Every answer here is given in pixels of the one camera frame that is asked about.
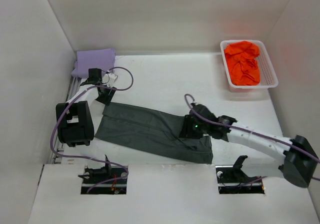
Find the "purple t-shirt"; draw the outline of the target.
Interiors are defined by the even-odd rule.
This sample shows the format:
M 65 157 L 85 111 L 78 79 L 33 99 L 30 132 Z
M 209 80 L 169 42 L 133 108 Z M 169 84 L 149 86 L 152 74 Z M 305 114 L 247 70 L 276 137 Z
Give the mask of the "purple t-shirt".
M 76 62 L 71 76 L 74 78 L 88 78 L 89 69 L 98 68 L 106 72 L 115 66 L 116 51 L 113 48 L 77 51 Z

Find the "grey t-shirt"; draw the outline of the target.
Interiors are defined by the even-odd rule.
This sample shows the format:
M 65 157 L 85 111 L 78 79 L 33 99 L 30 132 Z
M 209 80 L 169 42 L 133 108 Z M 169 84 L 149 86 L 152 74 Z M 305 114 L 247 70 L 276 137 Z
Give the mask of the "grey t-shirt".
M 147 153 L 199 164 L 211 164 L 212 143 L 180 138 L 184 117 L 122 103 L 110 103 L 102 113 L 96 138 Z

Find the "orange t-shirt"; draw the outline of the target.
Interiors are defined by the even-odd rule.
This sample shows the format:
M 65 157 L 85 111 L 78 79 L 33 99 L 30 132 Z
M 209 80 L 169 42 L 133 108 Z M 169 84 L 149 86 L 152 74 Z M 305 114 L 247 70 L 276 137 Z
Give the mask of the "orange t-shirt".
M 260 71 L 256 58 L 260 55 L 257 45 L 241 41 L 229 44 L 224 50 L 231 82 L 236 86 L 256 86 Z

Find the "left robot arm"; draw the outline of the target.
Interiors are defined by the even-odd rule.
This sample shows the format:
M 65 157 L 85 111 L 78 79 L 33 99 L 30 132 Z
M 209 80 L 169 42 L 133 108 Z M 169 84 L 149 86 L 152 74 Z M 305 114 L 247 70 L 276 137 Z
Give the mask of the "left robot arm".
M 90 113 L 93 102 L 108 105 L 115 90 L 111 90 L 118 76 L 101 69 L 89 69 L 87 79 L 82 79 L 76 94 L 67 102 L 56 105 L 56 118 L 59 119 L 65 108 L 69 109 L 57 127 L 60 143 L 76 150 L 76 155 L 88 157 L 85 175 L 95 175 L 101 183 L 112 178 L 112 167 L 105 163 L 108 158 L 92 141 L 95 128 Z

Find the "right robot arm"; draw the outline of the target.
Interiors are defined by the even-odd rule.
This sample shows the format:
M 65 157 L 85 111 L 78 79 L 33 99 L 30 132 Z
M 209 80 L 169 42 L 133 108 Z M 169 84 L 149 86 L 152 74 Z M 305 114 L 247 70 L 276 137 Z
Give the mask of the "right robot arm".
M 233 165 L 223 166 L 217 171 L 221 183 L 250 185 L 264 177 L 279 177 L 295 186 L 307 188 L 320 161 L 308 140 L 302 136 L 285 138 L 258 133 L 232 117 L 216 117 L 202 104 L 191 104 L 179 135 L 187 139 L 209 136 L 246 146 L 272 158 L 268 161 L 241 155 Z

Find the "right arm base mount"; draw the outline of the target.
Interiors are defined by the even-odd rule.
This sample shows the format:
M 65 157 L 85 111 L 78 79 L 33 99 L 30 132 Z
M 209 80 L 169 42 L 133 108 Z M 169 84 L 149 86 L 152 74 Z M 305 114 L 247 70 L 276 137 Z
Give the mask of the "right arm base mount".
M 233 165 L 215 167 L 219 194 L 264 194 L 262 177 L 249 177 L 242 171 L 247 155 L 237 158 Z

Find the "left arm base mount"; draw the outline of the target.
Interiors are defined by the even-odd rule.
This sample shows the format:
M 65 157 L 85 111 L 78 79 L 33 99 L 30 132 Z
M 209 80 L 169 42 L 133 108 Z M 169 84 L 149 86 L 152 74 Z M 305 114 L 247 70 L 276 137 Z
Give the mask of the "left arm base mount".
M 85 167 L 82 179 L 81 194 L 124 195 L 127 193 L 127 166 L 104 163 L 101 168 Z

